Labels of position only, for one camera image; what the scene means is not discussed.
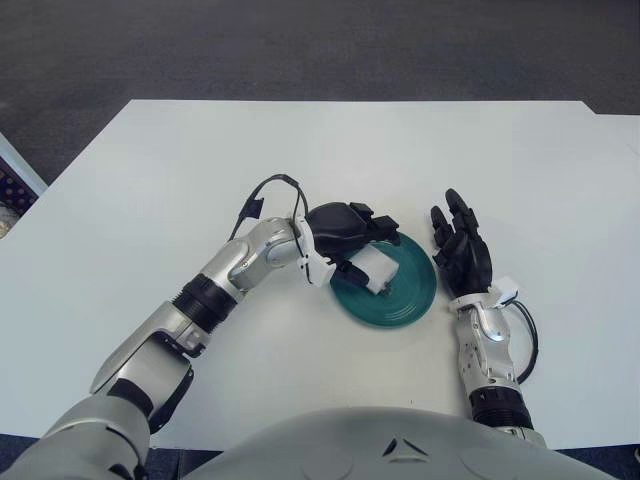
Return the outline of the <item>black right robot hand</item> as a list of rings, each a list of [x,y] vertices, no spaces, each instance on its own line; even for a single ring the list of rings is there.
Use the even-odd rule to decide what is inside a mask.
[[[430,210],[438,248],[433,259],[454,298],[487,293],[493,277],[491,256],[475,213],[453,188],[445,192],[445,199],[451,221],[438,206]]]

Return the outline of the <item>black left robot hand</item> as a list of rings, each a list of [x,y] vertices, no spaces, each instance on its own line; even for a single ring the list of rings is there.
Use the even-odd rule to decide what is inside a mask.
[[[315,250],[336,266],[334,277],[358,287],[365,287],[370,276],[350,261],[351,256],[372,242],[401,244],[399,225],[388,215],[375,217],[364,203],[327,203],[305,219]]]

